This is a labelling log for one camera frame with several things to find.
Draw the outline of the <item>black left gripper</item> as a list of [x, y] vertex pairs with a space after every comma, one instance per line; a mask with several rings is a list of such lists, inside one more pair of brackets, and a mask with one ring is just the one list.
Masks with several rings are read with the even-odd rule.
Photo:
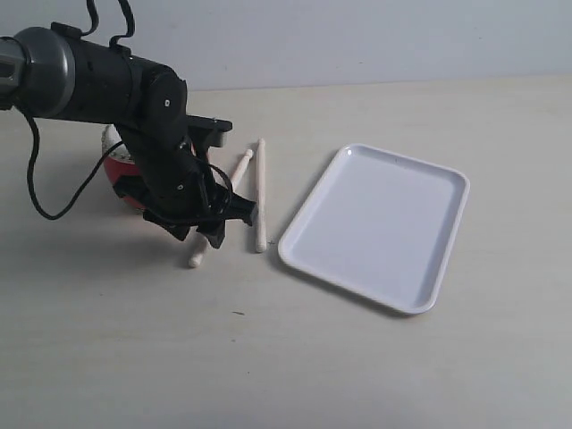
[[168, 140], [131, 129], [118, 133], [138, 173], [120, 175], [114, 192], [142, 206], [147, 221], [168, 232], [197, 226], [196, 232], [213, 248], [223, 244], [226, 220], [255, 223], [257, 203], [232, 195], [226, 175], [224, 185], [215, 181], [214, 173], [220, 170], [207, 161], [206, 151], [188, 133]]

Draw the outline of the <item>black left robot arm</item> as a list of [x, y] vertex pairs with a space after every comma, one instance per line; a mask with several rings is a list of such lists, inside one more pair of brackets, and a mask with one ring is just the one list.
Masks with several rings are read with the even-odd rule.
[[219, 248], [226, 222], [252, 224], [257, 209], [208, 160], [231, 123], [190, 115], [187, 101], [187, 84], [171, 67], [86, 41], [69, 26], [1, 40], [4, 110], [19, 110], [29, 125], [40, 118], [113, 125], [136, 166], [116, 180], [115, 194], [174, 238], [196, 230]]

